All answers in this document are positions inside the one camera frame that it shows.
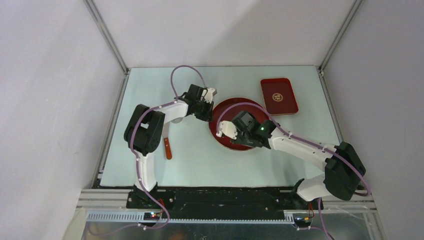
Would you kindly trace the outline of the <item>rectangular red tray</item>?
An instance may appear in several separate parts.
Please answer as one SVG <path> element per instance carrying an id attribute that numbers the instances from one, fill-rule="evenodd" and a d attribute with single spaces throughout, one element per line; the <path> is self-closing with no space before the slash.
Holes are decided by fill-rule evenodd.
<path id="1" fill-rule="evenodd" d="M 266 78 L 260 81 L 265 109 L 272 116 L 293 115 L 299 111 L 288 78 Z"/>

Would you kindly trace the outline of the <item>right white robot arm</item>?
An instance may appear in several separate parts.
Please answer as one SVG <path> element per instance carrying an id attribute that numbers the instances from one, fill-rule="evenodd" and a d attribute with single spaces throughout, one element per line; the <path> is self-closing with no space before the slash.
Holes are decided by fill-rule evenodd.
<path id="1" fill-rule="evenodd" d="M 296 183 L 290 201 L 297 209 L 327 196 L 351 200 L 366 173 L 351 144 L 307 140 L 283 130 L 274 120 L 259 122 L 247 111 L 241 111 L 231 121 L 222 120 L 216 134 L 227 136 L 234 144 L 281 151 L 318 168 L 320 175 Z"/>

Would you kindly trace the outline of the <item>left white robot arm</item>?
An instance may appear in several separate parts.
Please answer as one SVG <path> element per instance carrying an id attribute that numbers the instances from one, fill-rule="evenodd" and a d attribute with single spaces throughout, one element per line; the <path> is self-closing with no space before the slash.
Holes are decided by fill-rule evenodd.
<path id="1" fill-rule="evenodd" d="M 193 115 L 204 122 L 213 121 L 213 98 L 215 88 L 191 84 L 188 91 L 173 101 L 155 107 L 138 104 L 124 131 L 124 140 L 135 155 L 135 186 L 143 190 L 138 201 L 145 208 L 153 208 L 158 202 L 158 194 L 152 189 L 157 185 L 154 172 L 154 152 L 161 143 L 165 125 Z"/>

